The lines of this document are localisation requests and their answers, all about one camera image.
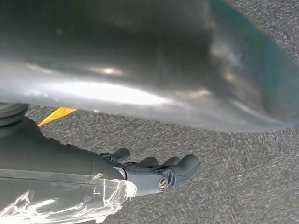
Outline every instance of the black rubber part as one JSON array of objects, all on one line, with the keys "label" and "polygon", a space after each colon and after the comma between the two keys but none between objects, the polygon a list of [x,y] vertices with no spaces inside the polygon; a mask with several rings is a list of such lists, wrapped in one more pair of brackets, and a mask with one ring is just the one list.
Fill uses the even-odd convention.
[{"label": "black rubber part", "polygon": [[131,156],[130,151],[126,148],[120,148],[112,154],[113,161],[115,162],[122,162]]},{"label": "black rubber part", "polygon": [[25,116],[28,110],[26,104],[5,104],[0,103],[0,126],[16,123]]},{"label": "black rubber part", "polygon": [[177,175],[183,176],[189,174],[193,170],[198,168],[199,164],[200,161],[198,157],[196,157],[196,155],[189,154],[181,159],[177,165],[171,166],[171,168],[174,169],[174,171]]},{"label": "black rubber part", "polygon": [[165,163],[163,163],[163,166],[174,166],[178,164],[180,161],[180,158],[178,157],[171,157],[170,159],[166,160]]},{"label": "black rubber part", "polygon": [[84,183],[101,178],[123,176],[94,152],[69,147],[47,139],[32,120],[23,117],[14,124],[0,127],[0,169],[84,175]]},{"label": "black rubber part", "polygon": [[138,164],[140,167],[147,168],[147,167],[153,167],[159,165],[159,162],[155,157],[146,157]]}]

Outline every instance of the clear plastic film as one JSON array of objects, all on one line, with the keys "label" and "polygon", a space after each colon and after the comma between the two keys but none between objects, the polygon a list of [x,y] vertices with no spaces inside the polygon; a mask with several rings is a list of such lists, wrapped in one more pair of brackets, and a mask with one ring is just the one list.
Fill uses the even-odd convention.
[{"label": "clear plastic film", "polygon": [[0,223],[103,222],[136,194],[129,181],[0,169]]}]

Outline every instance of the screw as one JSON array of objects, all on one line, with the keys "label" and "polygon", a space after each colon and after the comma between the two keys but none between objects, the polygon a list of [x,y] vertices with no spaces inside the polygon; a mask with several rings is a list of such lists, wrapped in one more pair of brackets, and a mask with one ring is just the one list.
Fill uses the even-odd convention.
[{"label": "screw", "polygon": [[167,185],[168,184],[168,181],[166,177],[162,177],[159,181],[159,189],[160,190],[165,190],[167,188]]}]

